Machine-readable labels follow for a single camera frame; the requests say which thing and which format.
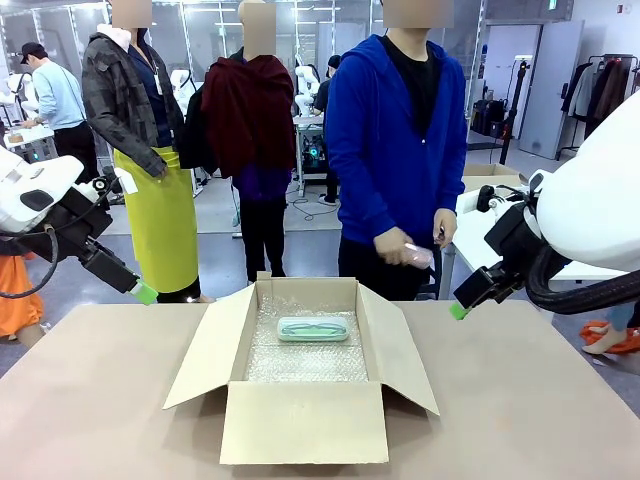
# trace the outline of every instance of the hood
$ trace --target hood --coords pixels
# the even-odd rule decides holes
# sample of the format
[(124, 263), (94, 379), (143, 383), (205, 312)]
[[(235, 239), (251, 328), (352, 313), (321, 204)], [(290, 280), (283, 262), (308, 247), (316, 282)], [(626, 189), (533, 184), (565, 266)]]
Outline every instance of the hood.
[(223, 74), (235, 81), (247, 81), (247, 85), (262, 85), (263, 87), (291, 86), (291, 76), (287, 69), (273, 55), (260, 55), (250, 62), (242, 59), (242, 50), (231, 58), (219, 58), (213, 65), (218, 74)]
[[(391, 59), (387, 55), (387, 51), (379, 40), (378, 35), (371, 35), (366, 40), (360, 42), (352, 50), (348, 51), (342, 56), (342, 61), (350, 56), (358, 56), (362, 59), (369, 61), (374, 68), (381, 75), (385, 75), (389, 65), (391, 64)], [(441, 64), (448, 63), (452, 61), (452, 59), (447, 55), (447, 52), (444, 49), (433, 42), (427, 42), (429, 47), (431, 48), (431, 52), (433, 56), (438, 60)]]
[(131, 43), (131, 32), (123, 30), (122, 28), (115, 28), (105, 23), (98, 25), (98, 33), (94, 33), (89, 37), (89, 42), (92, 42), (96, 38), (107, 37), (113, 40), (120, 48), (125, 52), (129, 50), (129, 44)]

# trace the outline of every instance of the light blue shirt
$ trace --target light blue shirt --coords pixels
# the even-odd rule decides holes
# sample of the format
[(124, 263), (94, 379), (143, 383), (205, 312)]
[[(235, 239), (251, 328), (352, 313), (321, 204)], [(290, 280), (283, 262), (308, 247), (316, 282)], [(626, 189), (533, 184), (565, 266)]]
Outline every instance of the light blue shirt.
[(39, 116), (53, 130), (73, 128), (85, 119), (78, 80), (54, 62), (47, 62), (33, 72), (33, 86), (40, 103)]

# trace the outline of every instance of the maroon sweater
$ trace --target maroon sweater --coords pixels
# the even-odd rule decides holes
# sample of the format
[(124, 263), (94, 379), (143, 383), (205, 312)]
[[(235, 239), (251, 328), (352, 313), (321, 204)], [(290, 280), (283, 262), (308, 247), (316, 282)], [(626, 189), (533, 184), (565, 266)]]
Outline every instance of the maroon sweater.
[(273, 56), (219, 58), (205, 78), (202, 112), (223, 178), (249, 164), (292, 169), (296, 159), (293, 82)]

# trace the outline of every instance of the black cap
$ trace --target black cap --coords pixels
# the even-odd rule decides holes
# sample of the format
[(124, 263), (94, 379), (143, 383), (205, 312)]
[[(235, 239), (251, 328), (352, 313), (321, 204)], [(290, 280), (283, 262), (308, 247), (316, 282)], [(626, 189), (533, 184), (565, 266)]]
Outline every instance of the black cap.
[(340, 60), (341, 59), (342, 59), (342, 57), (340, 57), (340, 55), (333, 55), (329, 59), (329, 66), (337, 69), (340, 66)]
[(39, 43), (35, 43), (35, 42), (29, 42), (29, 43), (25, 43), (22, 46), (22, 61), (20, 62), (21, 64), (26, 64), (27, 63), (27, 55), (34, 55), (38, 58), (44, 58), (47, 57), (47, 51), (44, 49), (44, 47), (42, 45), (40, 45)]

